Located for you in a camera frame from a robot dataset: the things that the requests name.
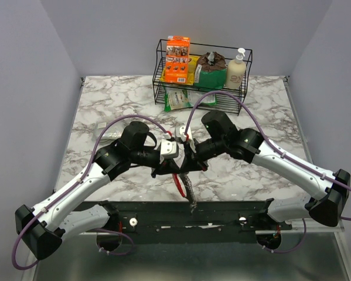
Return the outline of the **steel key organizer red handle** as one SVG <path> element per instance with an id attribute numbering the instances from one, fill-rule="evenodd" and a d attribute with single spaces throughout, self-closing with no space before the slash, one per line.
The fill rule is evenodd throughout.
<path id="1" fill-rule="evenodd" d="M 180 195 L 187 199 L 190 204 L 190 213 L 192 214 L 197 207 L 197 201 L 192 189 L 192 182 L 187 173 L 173 174 L 173 181 Z"/>

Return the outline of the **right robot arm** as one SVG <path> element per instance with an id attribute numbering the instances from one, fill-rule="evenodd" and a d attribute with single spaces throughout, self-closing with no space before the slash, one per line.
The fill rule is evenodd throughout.
<path id="1" fill-rule="evenodd" d="M 175 129 L 178 141 L 190 149 L 185 152 L 182 167 L 196 164 L 206 170 L 206 162 L 223 153 L 249 164 L 266 168 L 296 184 L 305 196 L 284 200 L 269 199 L 267 206 L 257 215 L 261 228 L 271 229 L 278 222 L 311 218 L 327 227 L 338 225 L 349 192 L 343 188 L 350 183 L 350 174 L 342 169 L 337 172 L 317 168 L 279 148 L 273 141 L 265 141 L 258 131 L 237 129 L 230 118 L 221 111 L 210 111 L 202 118 L 210 138 L 201 143 L 192 139 L 190 129 Z"/>

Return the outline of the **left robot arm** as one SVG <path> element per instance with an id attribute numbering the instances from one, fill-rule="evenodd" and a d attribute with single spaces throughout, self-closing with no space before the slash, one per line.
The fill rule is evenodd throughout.
<path id="1" fill-rule="evenodd" d="M 22 205 L 15 211 L 17 240 L 23 241 L 41 261 L 57 251 L 67 238 L 97 228 L 112 231 L 118 218 L 103 205 L 97 204 L 85 211 L 75 209 L 131 166 L 156 170 L 178 155 L 178 145 L 171 132 L 165 131 L 161 142 L 153 146 L 145 145 L 147 138 L 155 139 L 148 125 L 132 121 L 109 145 L 95 146 L 87 166 L 70 182 L 33 207 Z"/>

